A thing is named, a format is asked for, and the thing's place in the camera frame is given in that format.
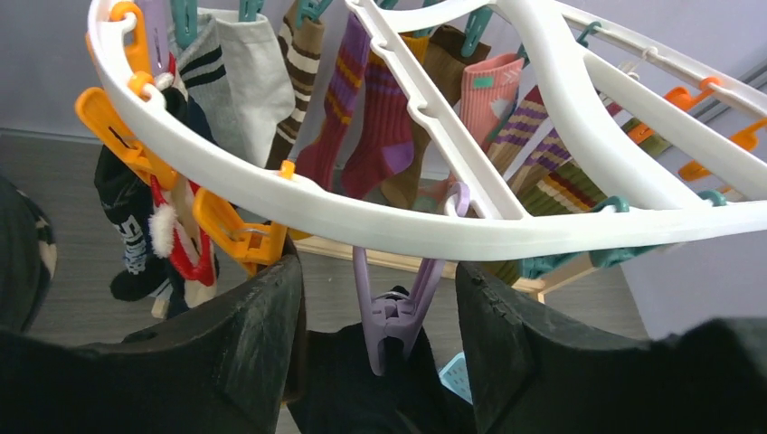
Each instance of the white wall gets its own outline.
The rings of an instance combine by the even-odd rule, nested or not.
[[[399,7],[414,8],[421,0],[401,0]],[[762,0],[567,0],[588,12],[623,24],[666,45],[706,62],[721,71],[738,75],[747,71],[767,53],[767,2]],[[237,0],[200,0],[200,6],[236,9]],[[83,42],[89,0],[4,1],[0,2],[0,41],[3,67],[0,68],[0,128],[89,137],[87,129],[72,112],[77,96],[98,80]],[[289,7],[289,0],[266,0],[263,13],[274,26]],[[347,10],[336,0],[323,19],[327,24],[325,57],[317,79],[317,94],[308,121],[301,129],[298,148],[309,143],[320,129],[322,98],[333,71]],[[459,27],[465,19],[457,21]],[[491,54],[515,51],[516,32],[494,17],[483,41],[493,46]],[[605,43],[592,48],[605,59],[618,63],[627,55]],[[523,90],[532,87],[535,74],[526,71]],[[657,92],[678,82],[659,70],[639,69],[642,81]],[[357,117],[347,135],[340,160],[346,160],[356,144],[360,125]],[[424,174],[439,177],[447,168],[435,149],[430,148]]]
[[[710,124],[730,136],[753,122],[733,110]],[[767,134],[754,154],[767,158]],[[673,149],[660,163],[679,169],[689,158]],[[691,183],[697,191],[722,183],[713,176]],[[642,321],[651,337],[679,333],[714,316],[767,316],[767,232],[691,242],[651,252],[622,265]]]

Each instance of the brown sock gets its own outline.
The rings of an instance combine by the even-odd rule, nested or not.
[[[288,68],[293,92],[296,94],[296,108],[290,116],[277,124],[277,131],[271,142],[271,150],[266,168],[278,170],[282,161],[288,158],[296,143],[298,130],[307,115],[309,101],[314,90],[314,79],[319,68],[319,54],[322,52],[322,36],[325,25],[304,18],[300,29],[296,29],[296,3],[282,18],[277,41],[282,50],[282,58]]]
[[[466,35],[451,25],[442,25],[429,40],[423,69],[434,81],[437,89],[454,106],[460,99],[460,82],[463,70],[474,63],[485,60],[490,47],[480,43],[471,57],[462,57],[460,49]],[[391,206],[409,210],[415,202],[418,184],[421,181],[421,168],[426,148],[431,142],[429,133],[420,125],[412,122],[412,139],[415,153],[412,163],[404,171],[383,181],[381,193]]]

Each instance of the sock cuff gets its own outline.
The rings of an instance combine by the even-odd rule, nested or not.
[[[469,65],[463,71],[463,92],[495,94],[503,88],[518,86],[523,64],[524,60],[509,52]]]
[[[469,57],[463,57],[460,50],[466,41],[466,34],[449,24],[441,25],[431,36],[431,43],[440,46],[450,57],[463,64],[471,65],[483,61],[490,53],[490,46],[479,42]]]

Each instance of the white pom-pom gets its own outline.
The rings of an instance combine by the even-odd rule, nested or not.
[[[167,258],[173,250],[173,228],[176,221],[175,208],[167,203],[157,207],[149,217],[152,233],[152,249],[159,258]]]

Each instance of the black sock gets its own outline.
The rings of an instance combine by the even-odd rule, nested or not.
[[[107,219],[125,244],[126,269],[112,279],[109,289],[118,300],[139,300],[163,287],[167,280],[163,261],[152,251],[148,223],[152,213],[152,193],[105,146],[101,148],[93,183]]]

